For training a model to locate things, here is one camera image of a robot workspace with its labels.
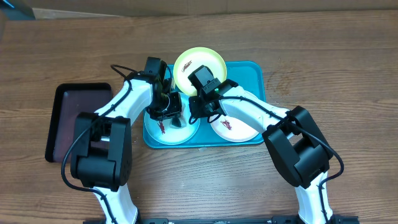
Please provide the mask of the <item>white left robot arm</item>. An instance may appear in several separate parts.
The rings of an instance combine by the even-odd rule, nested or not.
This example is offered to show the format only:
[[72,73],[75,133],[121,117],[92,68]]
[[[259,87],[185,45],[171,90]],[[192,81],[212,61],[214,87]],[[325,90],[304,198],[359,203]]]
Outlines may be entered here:
[[106,215],[105,223],[140,223],[127,181],[132,166],[131,126],[142,111],[156,120],[172,118],[181,111],[181,99],[173,78],[164,72],[133,70],[123,87],[106,105],[93,113],[80,113],[75,121],[73,143],[64,157],[80,186],[71,188],[96,195]]

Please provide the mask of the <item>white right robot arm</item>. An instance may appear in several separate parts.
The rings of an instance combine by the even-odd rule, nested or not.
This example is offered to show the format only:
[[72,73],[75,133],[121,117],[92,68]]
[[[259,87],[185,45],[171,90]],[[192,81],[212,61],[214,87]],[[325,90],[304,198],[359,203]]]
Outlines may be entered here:
[[197,95],[189,99],[191,122],[222,114],[236,118],[263,137],[275,168],[295,187],[304,223],[329,223],[333,212],[324,184],[333,154],[309,112],[272,106],[232,80],[193,81]]

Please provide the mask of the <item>light blue plate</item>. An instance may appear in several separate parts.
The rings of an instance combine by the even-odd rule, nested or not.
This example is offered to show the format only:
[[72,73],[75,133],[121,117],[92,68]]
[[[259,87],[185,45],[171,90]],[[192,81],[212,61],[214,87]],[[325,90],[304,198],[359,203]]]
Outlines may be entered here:
[[172,124],[172,118],[163,121],[150,119],[147,112],[144,113],[143,139],[144,142],[152,148],[162,149],[179,145],[190,140],[198,131],[200,121],[189,124],[188,120],[191,112],[188,105],[189,96],[179,92],[182,101],[182,114],[178,121],[182,125],[178,128]]

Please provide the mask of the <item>green and yellow sponge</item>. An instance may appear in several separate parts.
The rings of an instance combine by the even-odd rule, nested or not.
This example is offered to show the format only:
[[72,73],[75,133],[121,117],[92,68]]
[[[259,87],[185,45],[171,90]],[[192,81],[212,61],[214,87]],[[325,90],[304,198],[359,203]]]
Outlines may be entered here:
[[180,117],[174,117],[170,122],[170,127],[174,129],[183,128],[184,126],[185,123]]

